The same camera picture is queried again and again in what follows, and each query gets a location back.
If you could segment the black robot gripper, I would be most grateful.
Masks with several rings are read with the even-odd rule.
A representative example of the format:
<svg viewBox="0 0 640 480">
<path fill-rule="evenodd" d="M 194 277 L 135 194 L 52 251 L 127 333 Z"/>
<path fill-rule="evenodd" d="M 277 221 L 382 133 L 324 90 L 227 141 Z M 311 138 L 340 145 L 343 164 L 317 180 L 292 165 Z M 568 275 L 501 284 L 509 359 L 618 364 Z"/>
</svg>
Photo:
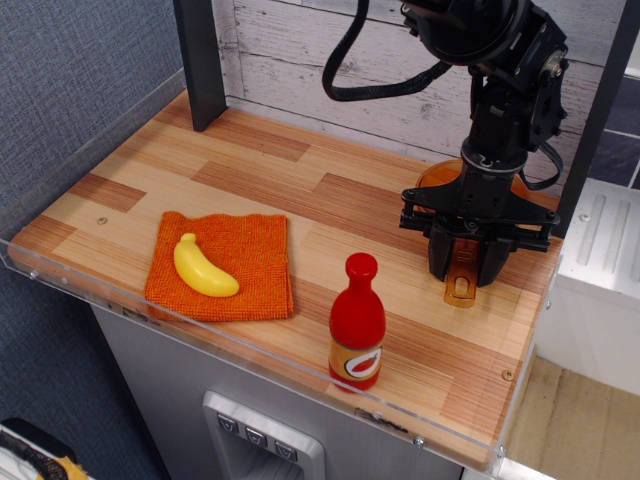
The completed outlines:
<svg viewBox="0 0 640 480">
<path fill-rule="evenodd" d="M 466 138 L 461 159 L 453 181 L 402 192 L 400 226 L 429 235 L 429 270 L 440 281 L 446 279 L 456 237 L 482 240 L 477 286 L 485 287 L 516 249 L 547 251 L 559 216 L 512 191 L 528 159 L 525 147 Z"/>
</svg>

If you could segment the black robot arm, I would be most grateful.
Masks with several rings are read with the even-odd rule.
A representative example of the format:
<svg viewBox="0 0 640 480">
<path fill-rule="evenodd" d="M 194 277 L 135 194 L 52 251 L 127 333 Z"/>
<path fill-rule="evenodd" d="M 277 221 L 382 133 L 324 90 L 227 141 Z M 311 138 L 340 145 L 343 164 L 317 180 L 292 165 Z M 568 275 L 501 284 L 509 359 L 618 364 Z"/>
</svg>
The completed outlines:
<svg viewBox="0 0 640 480">
<path fill-rule="evenodd" d="M 557 213 L 512 189 L 537 151 L 562 164 L 548 143 L 561 132 L 566 36 L 530 1 L 409 1 L 405 23 L 447 66 L 467 67 L 471 120 L 458 176 L 407 189 L 400 225 L 429 240 L 429 270 L 453 272 L 456 241 L 476 248 L 473 279 L 491 284 L 520 248 L 545 252 Z"/>
</svg>

